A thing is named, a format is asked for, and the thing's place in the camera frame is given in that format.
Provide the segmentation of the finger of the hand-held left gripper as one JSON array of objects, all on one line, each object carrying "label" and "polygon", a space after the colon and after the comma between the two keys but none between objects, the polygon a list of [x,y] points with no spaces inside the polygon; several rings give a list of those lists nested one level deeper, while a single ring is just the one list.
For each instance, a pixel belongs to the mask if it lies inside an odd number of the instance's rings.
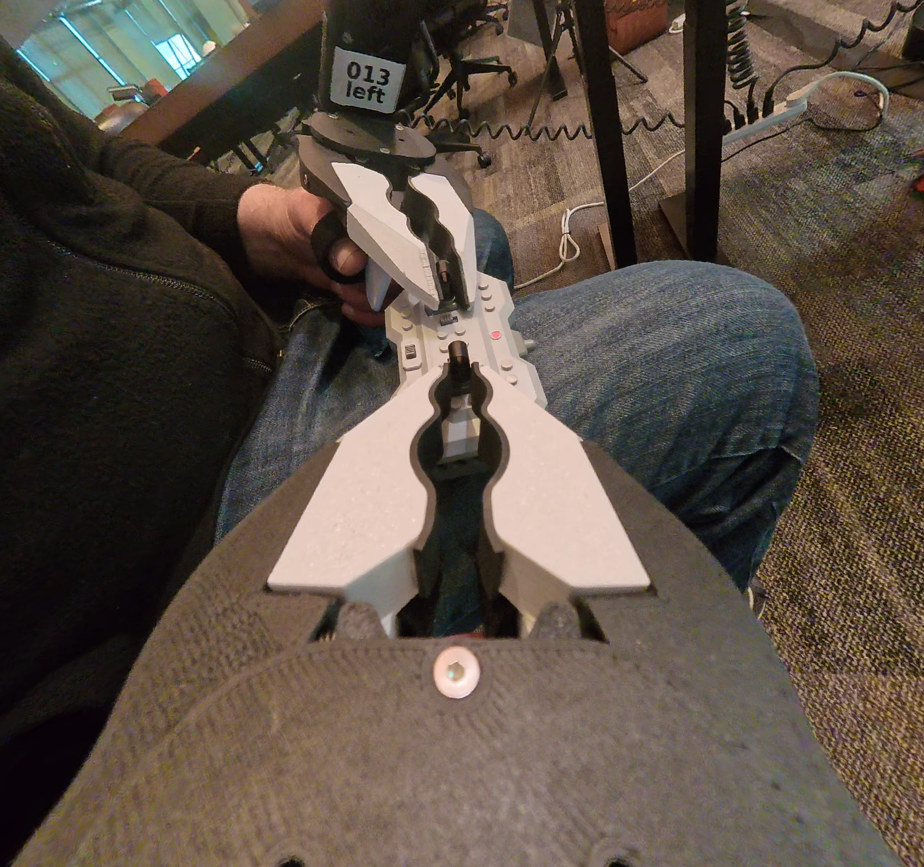
[{"label": "finger of the hand-held left gripper", "polygon": [[387,178],[351,162],[332,168],[346,189],[347,234],[365,252],[365,290],[369,305],[380,311],[392,281],[433,310],[440,305],[429,253],[416,237],[407,214],[390,202]]},{"label": "finger of the hand-held left gripper", "polygon": [[442,175],[412,177],[412,231],[431,252],[442,302],[471,305],[478,268],[472,211]]}]

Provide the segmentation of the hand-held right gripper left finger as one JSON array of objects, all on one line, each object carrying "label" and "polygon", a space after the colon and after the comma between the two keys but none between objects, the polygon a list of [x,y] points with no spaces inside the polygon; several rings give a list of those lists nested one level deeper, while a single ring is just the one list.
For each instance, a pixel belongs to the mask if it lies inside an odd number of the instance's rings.
[{"label": "hand-held right gripper left finger", "polygon": [[433,525],[433,486],[413,463],[438,417],[433,369],[338,441],[268,578],[275,592],[340,596],[374,606],[383,622],[418,592],[414,547]]}]

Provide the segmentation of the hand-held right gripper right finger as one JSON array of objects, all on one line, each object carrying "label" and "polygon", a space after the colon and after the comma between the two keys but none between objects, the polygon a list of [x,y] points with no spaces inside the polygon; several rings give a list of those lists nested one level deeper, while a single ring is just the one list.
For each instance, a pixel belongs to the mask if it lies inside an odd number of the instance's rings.
[{"label": "hand-held right gripper right finger", "polygon": [[638,593],[650,578],[580,438],[499,374],[482,408],[499,429],[502,468],[486,525],[502,553],[500,593],[523,616],[571,596]]}]

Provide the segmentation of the grey remote controller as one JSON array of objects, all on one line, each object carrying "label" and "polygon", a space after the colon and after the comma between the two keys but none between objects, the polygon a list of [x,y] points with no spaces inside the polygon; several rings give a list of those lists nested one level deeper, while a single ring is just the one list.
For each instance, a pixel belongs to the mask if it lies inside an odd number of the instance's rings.
[{"label": "grey remote controller", "polygon": [[[396,350],[397,395],[427,373],[444,366],[454,341],[468,345],[468,356],[492,370],[540,407],[547,406],[538,373],[525,360],[533,341],[510,327],[514,303],[507,285],[484,273],[477,276],[476,299],[469,310],[428,314],[421,302],[404,291],[385,312],[386,336]],[[434,469],[437,479],[452,479],[483,470],[478,460],[479,418],[470,396],[453,398],[442,423],[443,456]]]}]

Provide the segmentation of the person's left forearm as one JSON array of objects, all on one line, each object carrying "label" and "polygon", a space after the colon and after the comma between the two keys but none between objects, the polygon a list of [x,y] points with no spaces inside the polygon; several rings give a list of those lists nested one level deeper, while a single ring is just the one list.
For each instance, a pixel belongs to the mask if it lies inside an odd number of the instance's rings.
[{"label": "person's left forearm", "polygon": [[90,171],[129,187],[226,261],[245,256],[237,207],[255,179],[215,172],[142,142],[104,133],[68,108],[59,123]]}]

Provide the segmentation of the person's left hand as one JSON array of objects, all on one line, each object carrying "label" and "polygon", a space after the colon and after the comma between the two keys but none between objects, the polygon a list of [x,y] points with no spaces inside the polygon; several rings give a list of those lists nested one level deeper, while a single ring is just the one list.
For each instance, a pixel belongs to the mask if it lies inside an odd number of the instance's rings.
[{"label": "person's left hand", "polygon": [[340,285],[319,267],[311,236],[334,206],[301,188],[283,189],[257,183],[237,205],[237,226],[251,268],[269,280],[302,284],[314,295],[338,298],[343,316],[366,327],[384,327],[385,315],[374,311],[363,284]]}]

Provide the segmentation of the black chair base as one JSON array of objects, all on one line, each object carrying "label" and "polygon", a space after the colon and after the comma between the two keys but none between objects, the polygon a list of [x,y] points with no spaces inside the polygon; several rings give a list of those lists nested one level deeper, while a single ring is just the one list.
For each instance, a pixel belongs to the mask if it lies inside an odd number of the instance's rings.
[{"label": "black chair base", "polygon": [[470,89],[470,79],[479,74],[505,74],[510,87],[515,87],[518,83],[518,75],[510,65],[501,63],[498,56],[491,56],[484,59],[467,59],[463,57],[460,49],[460,42],[457,37],[449,34],[443,34],[435,29],[430,29],[424,25],[428,45],[431,46],[433,53],[434,68],[438,69],[437,56],[445,56],[449,60],[450,71],[439,85],[433,96],[430,97],[426,105],[422,108],[422,114],[428,114],[445,95],[452,91],[456,99],[456,113],[459,119],[467,119],[468,110],[463,106],[465,91]]}]

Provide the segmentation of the person's blue jeans leg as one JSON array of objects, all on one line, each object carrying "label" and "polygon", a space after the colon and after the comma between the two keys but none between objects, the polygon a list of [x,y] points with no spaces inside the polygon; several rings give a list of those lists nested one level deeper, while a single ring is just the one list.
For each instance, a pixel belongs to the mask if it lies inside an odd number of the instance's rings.
[{"label": "person's blue jeans leg", "polygon": [[[225,481],[215,541],[393,394],[382,314],[302,314]],[[791,302],[746,272],[666,260],[517,303],[548,411],[594,441],[745,590],[811,449],[819,378]]]}]

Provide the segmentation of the black table frame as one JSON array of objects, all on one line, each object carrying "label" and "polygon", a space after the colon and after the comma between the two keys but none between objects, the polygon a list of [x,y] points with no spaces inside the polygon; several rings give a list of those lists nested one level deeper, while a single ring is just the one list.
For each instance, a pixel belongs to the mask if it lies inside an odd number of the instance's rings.
[{"label": "black table frame", "polygon": [[[638,257],[603,0],[573,0],[573,5],[616,265],[628,267]],[[722,173],[725,0],[686,0],[686,14],[686,248],[693,260],[714,260]]]}]

